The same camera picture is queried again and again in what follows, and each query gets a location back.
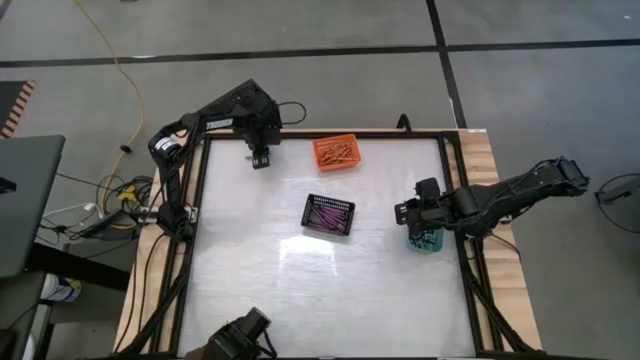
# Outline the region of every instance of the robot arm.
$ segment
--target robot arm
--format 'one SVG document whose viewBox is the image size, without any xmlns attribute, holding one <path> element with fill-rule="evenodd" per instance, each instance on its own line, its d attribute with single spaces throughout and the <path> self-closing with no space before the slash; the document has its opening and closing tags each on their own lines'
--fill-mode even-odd
<svg viewBox="0 0 640 360">
<path fill-rule="evenodd" d="M 417 197 L 395 206 L 396 223 L 411 235 L 445 228 L 486 236 L 501 218 L 518 217 L 550 196 L 579 196 L 589 185 L 575 161 L 542 161 L 525 174 L 489 186 L 471 185 L 440 194 L 435 178 L 416 184 Z"/>
<path fill-rule="evenodd" d="M 188 241 L 193 236 L 190 213 L 185 209 L 180 167 L 191 156 L 201 135 L 217 129 L 233 129 L 249 145 L 253 168 L 269 166 L 268 145 L 280 144 L 282 120 L 278 104 L 253 80 L 248 80 L 195 113 L 166 125 L 149 141 L 151 157 L 158 167 L 163 203 L 157 224 L 172 238 Z M 184 145 L 172 135 L 186 132 Z"/>
</svg>

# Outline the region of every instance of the white board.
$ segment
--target white board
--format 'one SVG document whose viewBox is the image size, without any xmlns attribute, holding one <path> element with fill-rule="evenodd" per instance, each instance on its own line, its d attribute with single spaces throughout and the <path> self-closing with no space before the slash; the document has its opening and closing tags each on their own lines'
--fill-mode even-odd
<svg viewBox="0 0 640 360">
<path fill-rule="evenodd" d="M 323 173 L 311 140 L 272 146 L 271 166 L 257 171 L 244 142 L 213 140 L 180 356 L 253 306 L 271 318 L 279 357 L 474 355 L 453 234 L 425 255 L 395 223 L 417 181 L 444 189 L 437 142 L 358 144 L 360 164 Z M 348 237 L 300 226 L 309 193 L 356 204 Z"/>
</svg>

